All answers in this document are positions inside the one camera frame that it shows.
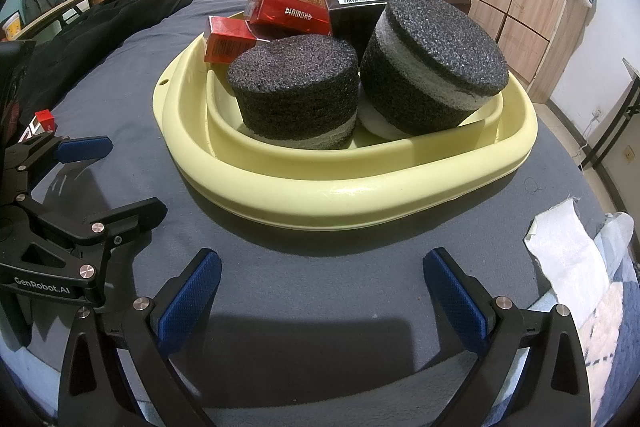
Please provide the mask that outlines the yellow oval plastic tray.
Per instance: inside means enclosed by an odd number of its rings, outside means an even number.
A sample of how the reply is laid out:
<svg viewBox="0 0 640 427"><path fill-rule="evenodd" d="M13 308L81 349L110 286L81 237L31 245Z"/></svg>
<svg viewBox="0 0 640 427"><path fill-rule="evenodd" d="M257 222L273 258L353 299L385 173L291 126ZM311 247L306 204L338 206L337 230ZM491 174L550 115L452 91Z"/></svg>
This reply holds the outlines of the yellow oval plastic tray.
<svg viewBox="0 0 640 427"><path fill-rule="evenodd" d="M357 128L341 150L296 150L242 129L224 65L204 61L197 36L158 78L153 114L177 168L209 202L272 227L373 227L469 194L524 164L538 132L515 77L460 124L384 142Z"/></svg>

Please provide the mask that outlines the large black foam cylinder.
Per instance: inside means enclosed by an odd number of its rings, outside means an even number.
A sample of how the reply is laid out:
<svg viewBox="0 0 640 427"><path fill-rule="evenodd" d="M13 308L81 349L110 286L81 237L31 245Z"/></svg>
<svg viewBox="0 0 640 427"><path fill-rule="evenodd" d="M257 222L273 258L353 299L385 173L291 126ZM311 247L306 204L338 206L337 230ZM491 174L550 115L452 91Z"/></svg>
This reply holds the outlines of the large black foam cylinder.
<svg viewBox="0 0 640 427"><path fill-rule="evenodd" d="M388 0L360 62L358 117L385 140L458 127L499 94L498 44L442 0Z"/></svg>

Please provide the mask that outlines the small black foam cylinder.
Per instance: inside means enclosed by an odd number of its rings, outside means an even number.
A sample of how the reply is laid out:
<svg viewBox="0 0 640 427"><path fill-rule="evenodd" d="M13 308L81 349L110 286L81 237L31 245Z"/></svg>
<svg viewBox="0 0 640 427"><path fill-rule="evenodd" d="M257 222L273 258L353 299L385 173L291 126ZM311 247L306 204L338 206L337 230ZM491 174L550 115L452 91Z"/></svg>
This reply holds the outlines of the small black foam cylinder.
<svg viewBox="0 0 640 427"><path fill-rule="evenodd" d="M358 56L344 40L298 35L260 44L231 63L227 80L244 130L259 141L333 150L352 139Z"/></svg>

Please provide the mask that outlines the black folding table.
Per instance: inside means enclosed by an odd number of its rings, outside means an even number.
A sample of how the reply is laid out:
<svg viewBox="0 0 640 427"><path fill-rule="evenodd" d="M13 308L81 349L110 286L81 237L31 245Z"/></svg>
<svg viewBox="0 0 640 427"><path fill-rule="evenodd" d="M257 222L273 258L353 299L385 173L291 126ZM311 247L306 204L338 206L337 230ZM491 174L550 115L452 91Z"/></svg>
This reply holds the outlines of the black folding table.
<svg viewBox="0 0 640 427"><path fill-rule="evenodd" d="M639 71L625 57L622 58L622 62L628 72L631 83L623 101L618 104L618 109L616 109L611 122L600 136L600 139L593 147L588 147L588 153L579 164L579 169L582 171L586 168L594 170L600 176L616 208L620 211L629 212L622 196L620 196L620 192L617 191L613 180L603 165L604 158L613 150L614 145L631 122L631 118L639 114Z"/></svg>

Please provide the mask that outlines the dark brown box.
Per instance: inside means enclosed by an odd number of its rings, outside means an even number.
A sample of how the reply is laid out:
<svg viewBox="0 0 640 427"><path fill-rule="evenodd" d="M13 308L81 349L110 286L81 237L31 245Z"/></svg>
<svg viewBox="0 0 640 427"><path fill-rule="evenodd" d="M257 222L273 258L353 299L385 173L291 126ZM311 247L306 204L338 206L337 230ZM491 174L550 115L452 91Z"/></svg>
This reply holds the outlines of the dark brown box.
<svg viewBox="0 0 640 427"><path fill-rule="evenodd" d="M471 9L470 0L444 0L465 14ZM364 51L388 0L324 0L328 9L332 35L345 40L356 50Z"/></svg>

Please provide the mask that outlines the blue white checkered quilt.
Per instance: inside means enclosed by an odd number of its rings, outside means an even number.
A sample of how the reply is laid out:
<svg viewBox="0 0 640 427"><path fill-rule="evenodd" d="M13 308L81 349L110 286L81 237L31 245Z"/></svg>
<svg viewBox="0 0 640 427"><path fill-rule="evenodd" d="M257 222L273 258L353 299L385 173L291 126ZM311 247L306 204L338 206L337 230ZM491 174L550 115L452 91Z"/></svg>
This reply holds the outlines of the blue white checkered quilt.
<svg viewBox="0 0 640 427"><path fill-rule="evenodd" d="M610 286L578 329L588 376L591 424L604 426L628 397L639 377L639 282L629 257L634 219L616 212L605 217L596 243ZM549 311L558 302L552 289L529 309Z"/></svg>

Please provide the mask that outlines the red cigarette carton with lighter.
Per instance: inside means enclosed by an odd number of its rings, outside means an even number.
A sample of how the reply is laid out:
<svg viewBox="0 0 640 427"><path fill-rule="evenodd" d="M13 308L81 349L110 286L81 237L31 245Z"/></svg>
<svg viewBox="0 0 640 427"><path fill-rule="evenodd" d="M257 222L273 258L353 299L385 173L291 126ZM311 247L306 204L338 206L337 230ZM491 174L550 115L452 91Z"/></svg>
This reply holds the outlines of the red cigarette carton with lighter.
<svg viewBox="0 0 640 427"><path fill-rule="evenodd" d="M302 0L250 0L244 16L254 27L278 28L294 34L331 33L328 10Z"/></svg>

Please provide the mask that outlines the white tissue paper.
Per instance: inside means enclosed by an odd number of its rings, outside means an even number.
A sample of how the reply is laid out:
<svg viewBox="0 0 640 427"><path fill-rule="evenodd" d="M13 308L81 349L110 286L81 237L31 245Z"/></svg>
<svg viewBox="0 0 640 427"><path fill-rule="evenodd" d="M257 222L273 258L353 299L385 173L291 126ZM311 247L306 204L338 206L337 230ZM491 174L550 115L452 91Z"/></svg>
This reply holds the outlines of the white tissue paper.
<svg viewBox="0 0 640 427"><path fill-rule="evenodd" d="M524 243L550 283L556 301L570 309L580 329L597 308L610 280L596 243L577 216L574 199L539 213Z"/></svg>

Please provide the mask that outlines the small red cigarette pack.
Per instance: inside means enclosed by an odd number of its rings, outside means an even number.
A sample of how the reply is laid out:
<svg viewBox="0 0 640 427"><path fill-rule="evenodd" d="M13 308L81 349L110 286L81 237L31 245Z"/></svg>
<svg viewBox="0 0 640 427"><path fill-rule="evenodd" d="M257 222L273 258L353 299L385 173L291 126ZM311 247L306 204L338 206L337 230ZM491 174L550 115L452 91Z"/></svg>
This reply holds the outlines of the small red cigarette pack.
<svg viewBox="0 0 640 427"><path fill-rule="evenodd" d="M239 55L264 42L246 20L216 15L207 17L205 38L204 62L208 64L231 64Z"/></svg>

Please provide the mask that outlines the black jacket on bed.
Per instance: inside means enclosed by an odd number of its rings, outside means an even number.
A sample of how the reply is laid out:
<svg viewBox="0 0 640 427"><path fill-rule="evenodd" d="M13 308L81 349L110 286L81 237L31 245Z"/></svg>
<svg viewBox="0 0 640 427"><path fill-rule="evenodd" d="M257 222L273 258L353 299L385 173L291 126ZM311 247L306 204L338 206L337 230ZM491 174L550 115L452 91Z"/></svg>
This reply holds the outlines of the black jacket on bed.
<svg viewBox="0 0 640 427"><path fill-rule="evenodd" d="M21 124L55 108L70 89L126 39L185 8L192 0L103 0L36 46L18 90Z"/></svg>

